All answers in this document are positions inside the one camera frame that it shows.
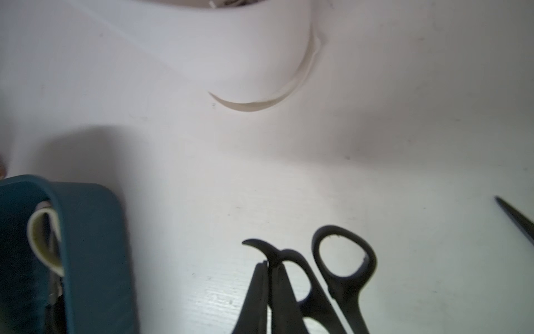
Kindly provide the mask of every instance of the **blue organizer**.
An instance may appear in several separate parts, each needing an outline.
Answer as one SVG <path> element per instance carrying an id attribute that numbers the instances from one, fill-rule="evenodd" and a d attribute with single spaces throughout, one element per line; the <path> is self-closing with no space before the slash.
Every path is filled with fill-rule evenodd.
<path id="1" fill-rule="evenodd" d="M 61 222 L 68 334 L 138 333 L 128 241 L 117 198 L 90 183 L 22 175 L 0 181 L 0 322 L 42 334 L 49 271 L 33 255 L 26 223 L 49 200 Z"/>

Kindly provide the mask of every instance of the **black scissors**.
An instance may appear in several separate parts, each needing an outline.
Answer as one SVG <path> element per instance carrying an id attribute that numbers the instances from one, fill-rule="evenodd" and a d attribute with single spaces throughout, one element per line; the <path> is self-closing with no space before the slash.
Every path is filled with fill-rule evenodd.
<path id="1" fill-rule="evenodd" d="M 497 204 L 510 217 L 514 224 L 523 232 L 527 239 L 534 245 L 534 224 L 516 208 L 502 198 L 495 196 Z"/>
<path id="2" fill-rule="evenodd" d="M 334 275 L 325 266 L 319 254 L 319 245 L 330 235 L 343 236 L 364 250 L 364 261 L 354 274 L 340 277 Z M 346 334 L 332 304 L 301 253 L 294 250 L 279 250 L 259 239 L 248 239 L 243 241 L 243 244 L 259 249 L 265 254 L 267 261 L 256 265 L 233 334 L 266 333 L 267 305 L 272 310 L 271 332 L 273 334 L 307 334 L 303 317 L 315 319 L 329 333 Z M 332 225 L 323 226 L 315 232 L 311 248 L 315 263 L 328 286 L 328 291 L 336 300 L 353 332 L 368 334 L 358 298 L 360 291 L 376 269 L 376 255 L 373 249 L 356 234 Z M 310 292 L 299 302 L 295 300 L 283 261 L 291 261 L 299 265 L 310 280 Z"/>

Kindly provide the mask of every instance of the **white desk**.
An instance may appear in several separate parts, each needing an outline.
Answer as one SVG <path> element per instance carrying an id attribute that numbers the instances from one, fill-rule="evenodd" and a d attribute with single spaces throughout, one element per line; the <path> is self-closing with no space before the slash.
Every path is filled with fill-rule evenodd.
<path id="1" fill-rule="evenodd" d="M 378 255 L 360 299 L 372 333 L 532 332 L 534 249 L 492 199 L 534 218 L 532 2 L 314 7 L 307 83 L 240 113 L 68 3 L 1 0 L 9 175 L 121 197 L 144 334 L 229 333 L 263 260 L 241 241 L 312 261 L 323 224 Z"/>

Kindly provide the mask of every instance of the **scissor blade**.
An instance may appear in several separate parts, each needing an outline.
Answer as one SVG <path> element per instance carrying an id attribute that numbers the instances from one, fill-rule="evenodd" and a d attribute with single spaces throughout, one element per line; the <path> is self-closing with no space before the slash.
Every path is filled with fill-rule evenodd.
<path id="1" fill-rule="evenodd" d="M 265 334 L 268 299 L 269 272 L 267 261 L 264 261 L 258 263 L 254 269 L 243 308 L 232 334 Z"/>
<path id="2" fill-rule="evenodd" d="M 534 224 L 532 221 L 502 198 L 495 196 L 495 201 L 497 201 L 497 204 L 499 204 L 502 210 L 508 215 L 508 217 L 510 217 L 519 230 L 523 232 L 527 239 L 534 245 Z"/>
<path id="3" fill-rule="evenodd" d="M 270 267 L 269 270 L 271 272 L 272 334 L 308 334 L 284 263 Z"/>

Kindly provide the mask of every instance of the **white surface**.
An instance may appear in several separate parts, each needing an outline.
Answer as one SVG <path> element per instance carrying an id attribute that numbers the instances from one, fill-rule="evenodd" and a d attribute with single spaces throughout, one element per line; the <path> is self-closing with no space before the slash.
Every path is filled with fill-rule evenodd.
<path id="1" fill-rule="evenodd" d="M 9 175 L 119 194 L 146 334 L 229 333 L 263 259 L 240 242 L 311 261 L 330 223 L 377 253 L 372 333 L 530 332 L 534 250 L 492 196 L 534 218 L 531 2 L 314 7 L 307 83 L 239 113 L 67 3 L 0 1 Z"/>
<path id="2" fill-rule="evenodd" d="M 159 1 L 72 1 L 204 89 L 235 103 L 272 98 L 295 75 L 310 39 L 310 0 L 218 10 Z"/>

